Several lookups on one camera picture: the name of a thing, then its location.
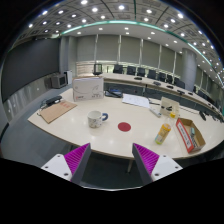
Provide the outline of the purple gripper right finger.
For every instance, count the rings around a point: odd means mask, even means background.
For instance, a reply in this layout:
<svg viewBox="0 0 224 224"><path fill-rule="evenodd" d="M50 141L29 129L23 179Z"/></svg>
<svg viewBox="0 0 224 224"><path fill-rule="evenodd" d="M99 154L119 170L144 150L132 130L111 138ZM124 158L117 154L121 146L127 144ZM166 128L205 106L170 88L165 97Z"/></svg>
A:
<svg viewBox="0 0 224 224"><path fill-rule="evenodd" d="M132 154L134 155L144 185L182 169L182 167L169 156L158 155L136 143L132 146Z"/></svg>

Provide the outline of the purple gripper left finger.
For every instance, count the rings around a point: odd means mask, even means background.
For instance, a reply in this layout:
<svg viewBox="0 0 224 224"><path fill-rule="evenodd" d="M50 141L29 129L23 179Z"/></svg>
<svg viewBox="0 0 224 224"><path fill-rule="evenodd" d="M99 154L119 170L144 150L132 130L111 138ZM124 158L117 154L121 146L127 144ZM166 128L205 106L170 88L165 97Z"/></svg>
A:
<svg viewBox="0 0 224 224"><path fill-rule="evenodd" d="M56 154L42 166L42 169L65 180L79 184L90 154L91 144L87 143L65 155Z"/></svg>

